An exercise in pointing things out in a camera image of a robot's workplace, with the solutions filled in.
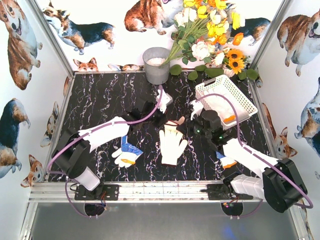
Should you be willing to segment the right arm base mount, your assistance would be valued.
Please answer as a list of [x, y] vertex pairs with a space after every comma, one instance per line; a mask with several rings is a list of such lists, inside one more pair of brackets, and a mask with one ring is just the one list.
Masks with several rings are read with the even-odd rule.
[[231, 187], [225, 184], [207, 184], [205, 189], [200, 190], [206, 193], [209, 200], [253, 200], [254, 197], [247, 194], [235, 193]]

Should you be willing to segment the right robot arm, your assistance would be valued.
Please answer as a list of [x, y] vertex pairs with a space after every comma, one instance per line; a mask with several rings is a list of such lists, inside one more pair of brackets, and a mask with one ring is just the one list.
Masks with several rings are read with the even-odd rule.
[[264, 200], [279, 213], [308, 197], [308, 190], [291, 159], [267, 156], [240, 143], [236, 135], [223, 129], [214, 110], [204, 110], [179, 125], [177, 130], [188, 137], [204, 137], [224, 166], [239, 163], [255, 174], [252, 177], [234, 173], [225, 178], [225, 185], [234, 193]]

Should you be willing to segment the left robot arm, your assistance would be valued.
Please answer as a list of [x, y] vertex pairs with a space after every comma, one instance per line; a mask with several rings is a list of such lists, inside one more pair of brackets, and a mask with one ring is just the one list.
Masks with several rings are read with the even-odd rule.
[[156, 103], [146, 101], [141, 108], [135, 108], [121, 116], [88, 129], [67, 129], [60, 137], [48, 164], [58, 165], [62, 174], [75, 180], [87, 191], [95, 192], [103, 187], [100, 178], [89, 168], [91, 152], [115, 139], [120, 140], [120, 147], [112, 153], [115, 164], [121, 168], [134, 165], [144, 153], [128, 142], [128, 134], [139, 124], [155, 123], [162, 125], [166, 118], [167, 103], [159, 99]]

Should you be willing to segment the cream rubber glove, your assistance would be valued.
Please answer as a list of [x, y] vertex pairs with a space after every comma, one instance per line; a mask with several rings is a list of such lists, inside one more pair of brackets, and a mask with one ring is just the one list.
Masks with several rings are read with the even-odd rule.
[[183, 134], [173, 128], [164, 128], [159, 131], [161, 163], [176, 166], [178, 158], [185, 151], [188, 141], [183, 139]]
[[182, 116], [179, 120], [168, 120], [164, 124], [164, 129], [166, 131], [177, 131], [177, 127], [183, 124], [185, 121], [185, 117]]

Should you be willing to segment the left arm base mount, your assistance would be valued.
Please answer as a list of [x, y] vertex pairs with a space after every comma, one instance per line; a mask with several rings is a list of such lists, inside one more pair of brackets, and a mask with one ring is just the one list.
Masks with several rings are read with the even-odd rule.
[[100, 183], [94, 190], [89, 191], [83, 185], [76, 187], [74, 199], [76, 201], [106, 200], [117, 201], [120, 186], [118, 184]]

